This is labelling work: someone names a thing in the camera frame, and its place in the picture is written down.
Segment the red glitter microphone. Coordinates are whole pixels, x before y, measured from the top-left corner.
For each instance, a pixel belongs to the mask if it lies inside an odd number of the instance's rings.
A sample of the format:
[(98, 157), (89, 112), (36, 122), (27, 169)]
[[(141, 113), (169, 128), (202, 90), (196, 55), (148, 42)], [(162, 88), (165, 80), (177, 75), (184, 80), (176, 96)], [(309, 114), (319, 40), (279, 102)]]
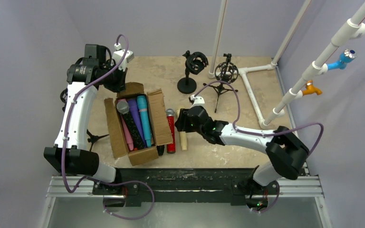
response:
[(171, 136), (172, 136), (172, 142), (167, 145), (167, 153), (169, 153), (169, 154), (174, 154), (176, 152), (174, 115), (175, 115), (175, 111), (172, 108), (166, 109), (167, 121), (168, 121), (168, 124), (170, 127)]

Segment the cream microphone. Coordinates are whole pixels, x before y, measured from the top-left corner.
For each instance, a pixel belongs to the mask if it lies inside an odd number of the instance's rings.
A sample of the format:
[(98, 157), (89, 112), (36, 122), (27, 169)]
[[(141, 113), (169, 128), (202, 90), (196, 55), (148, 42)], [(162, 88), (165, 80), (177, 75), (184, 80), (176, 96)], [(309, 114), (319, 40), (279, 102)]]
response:
[[(177, 118), (180, 117), (180, 110), (182, 109), (181, 107), (178, 107), (177, 111), (176, 111), (176, 116)], [(186, 132), (179, 132), (179, 139), (180, 139), (180, 147), (182, 151), (186, 151), (188, 150), (188, 143), (187, 143), (187, 135)]]

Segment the round base microphone stand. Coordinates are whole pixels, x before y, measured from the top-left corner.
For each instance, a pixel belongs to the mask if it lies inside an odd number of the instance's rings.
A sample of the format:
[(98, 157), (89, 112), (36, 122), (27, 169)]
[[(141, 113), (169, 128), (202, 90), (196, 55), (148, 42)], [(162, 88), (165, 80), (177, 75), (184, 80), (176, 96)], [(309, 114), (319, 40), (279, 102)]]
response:
[(198, 75), (209, 64), (207, 57), (202, 52), (191, 53), (187, 50), (183, 55), (185, 61), (185, 78), (181, 78), (177, 83), (177, 89), (183, 94), (192, 94), (196, 88), (196, 81), (190, 74)]

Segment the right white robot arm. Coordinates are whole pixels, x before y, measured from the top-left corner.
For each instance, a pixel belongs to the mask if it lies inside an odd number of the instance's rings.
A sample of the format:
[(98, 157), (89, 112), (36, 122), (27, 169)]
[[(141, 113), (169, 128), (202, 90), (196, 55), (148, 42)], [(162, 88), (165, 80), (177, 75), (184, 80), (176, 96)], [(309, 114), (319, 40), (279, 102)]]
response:
[(260, 186), (286, 178), (296, 180), (310, 151), (287, 127), (256, 130), (213, 120), (202, 106), (181, 109), (175, 122), (179, 132), (196, 132), (210, 144), (240, 146), (265, 153), (269, 161), (255, 168), (252, 181)]

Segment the black glitter microphone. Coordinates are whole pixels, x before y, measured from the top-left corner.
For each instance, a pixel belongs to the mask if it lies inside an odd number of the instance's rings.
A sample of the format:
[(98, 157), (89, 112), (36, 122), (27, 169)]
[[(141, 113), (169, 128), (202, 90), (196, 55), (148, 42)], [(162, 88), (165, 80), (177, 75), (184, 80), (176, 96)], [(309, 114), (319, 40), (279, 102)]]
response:
[(141, 150), (145, 148), (144, 142), (140, 136), (140, 133), (137, 129), (137, 126), (133, 120), (132, 114), (130, 112), (130, 110), (127, 111), (123, 111), (121, 110), (121, 103), (116, 104), (118, 106), (116, 106), (117, 111), (122, 115), (122, 117), (124, 118), (124, 121), (127, 125), (127, 128), (130, 131), (131, 137), (133, 139), (134, 142), (134, 148), (136, 148), (137, 150)]

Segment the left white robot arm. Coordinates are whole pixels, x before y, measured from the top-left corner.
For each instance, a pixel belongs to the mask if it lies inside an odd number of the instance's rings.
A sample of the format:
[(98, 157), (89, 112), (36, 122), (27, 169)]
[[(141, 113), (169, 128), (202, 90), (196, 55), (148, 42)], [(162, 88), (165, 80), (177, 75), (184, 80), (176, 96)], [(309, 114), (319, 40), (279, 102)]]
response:
[(114, 182), (116, 169), (101, 162), (87, 147), (87, 127), (100, 86), (114, 93), (125, 90), (126, 65), (134, 53), (115, 44), (111, 58), (107, 54), (109, 48), (105, 46), (86, 44), (84, 56), (67, 70), (63, 121), (54, 145), (44, 149), (44, 158), (62, 174)]

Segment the brown cardboard box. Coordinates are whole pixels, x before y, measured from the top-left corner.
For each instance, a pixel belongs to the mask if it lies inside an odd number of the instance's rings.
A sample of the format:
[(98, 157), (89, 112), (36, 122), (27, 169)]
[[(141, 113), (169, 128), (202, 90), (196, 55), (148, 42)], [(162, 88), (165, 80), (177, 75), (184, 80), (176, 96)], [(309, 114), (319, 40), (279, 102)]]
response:
[(115, 99), (106, 98), (104, 106), (114, 158), (143, 165), (173, 143), (162, 89), (145, 92), (143, 84), (129, 82)]

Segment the tripod shock mount stand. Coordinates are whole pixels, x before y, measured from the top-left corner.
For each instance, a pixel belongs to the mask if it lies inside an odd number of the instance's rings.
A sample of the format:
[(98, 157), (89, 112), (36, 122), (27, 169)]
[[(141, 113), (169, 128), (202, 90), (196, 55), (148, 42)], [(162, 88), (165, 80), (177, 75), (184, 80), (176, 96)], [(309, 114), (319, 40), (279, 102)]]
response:
[(232, 54), (225, 53), (223, 54), (225, 57), (225, 61), (218, 64), (215, 68), (215, 78), (217, 81), (222, 81), (224, 83), (219, 83), (219, 85), (210, 85), (209, 87), (213, 88), (213, 90), (217, 93), (217, 100), (214, 112), (216, 113), (218, 110), (219, 98), (221, 95), (227, 92), (235, 92), (237, 93), (237, 89), (225, 88), (224, 85), (230, 85), (235, 82), (238, 78), (239, 69), (238, 67), (232, 63)]

